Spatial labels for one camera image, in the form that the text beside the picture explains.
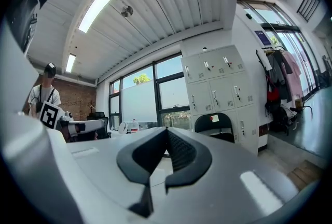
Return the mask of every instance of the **white t-shirt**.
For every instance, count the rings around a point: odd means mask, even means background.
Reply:
[[[50,97],[50,94],[51,94],[52,90],[53,90],[52,85],[48,88],[42,87],[41,88],[41,94],[42,95],[40,97],[40,101],[41,102],[47,101],[47,99]],[[37,102],[39,101],[39,91],[40,91],[40,85],[37,85],[37,86],[32,88],[32,90],[30,92],[29,99],[27,101],[29,103],[29,105],[30,104],[37,104]],[[58,105],[61,104],[60,95],[59,95],[59,92],[56,89],[54,89],[54,93],[53,93],[53,95],[51,96],[51,98],[48,102],[55,105],[55,106],[58,106]]]

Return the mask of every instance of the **black cap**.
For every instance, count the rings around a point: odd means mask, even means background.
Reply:
[[[44,72],[47,72],[50,77],[54,77],[57,74],[57,68],[54,64],[49,63],[45,66]]]

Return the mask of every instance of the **office chair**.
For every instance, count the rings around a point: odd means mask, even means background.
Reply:
[[[218,115],[219,121],[212,122],[212,116]],[[216,113],[216,114],[206,114],[199,117],[195,122],[195,132],[200,133],[203,131],[213,130],[213,129],[222,129],[230,128],[231,133],[222,133],[220,132],[217,135],[210,135],[211,137],[222,139],[231,143],[235,143],[233,126],[226,114]]]
[[[105,127],[97,130],[98,139],[110,138],[110,134],[107,132],[108,117],[106,117],[102,111],[96,111],[95,113],[90,113],[87,116],[88,121],[100,119],[105,121]]]

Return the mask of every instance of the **corrugated ceiling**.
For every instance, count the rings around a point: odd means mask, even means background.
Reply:
[[[29,50],[32,60],[62,65],[69,26],[82,0],[49,0],[39,14],[38,32]],[[111,0],[87,34],[76,31],[70,52],[72,73],[96,79],[121,61],[175,33],[223,20],[223,0]],[[133,15],[124,18],[124,6]]]

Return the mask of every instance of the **bottle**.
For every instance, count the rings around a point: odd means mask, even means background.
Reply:
[[[140,125],[138,122],[136,122],[136,119],[133,119],[132,123],[131,123],[131,129],[130,132],[131,133],[136,133],[140,130]]]

